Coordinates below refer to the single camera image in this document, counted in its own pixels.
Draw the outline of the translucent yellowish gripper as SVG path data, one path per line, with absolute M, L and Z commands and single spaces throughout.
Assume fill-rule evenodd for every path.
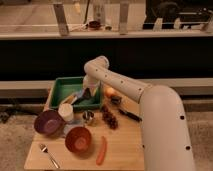
M 96 94 L 99 85 L 100 85 L 100 82 L 96 79 L 93 79 L 90 77 L 85 77 L 83 79 L 83 88 L 84 89 L 88 88 L 92 96 Z

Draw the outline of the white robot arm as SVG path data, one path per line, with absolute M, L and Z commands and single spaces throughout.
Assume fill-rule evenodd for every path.
M 184 106 L 178 93 L 109 70 L 99 56 L 84 65 L 83 85 L 94 89 L 99 81 L 139 104 L 145 171 L 196 171 Z

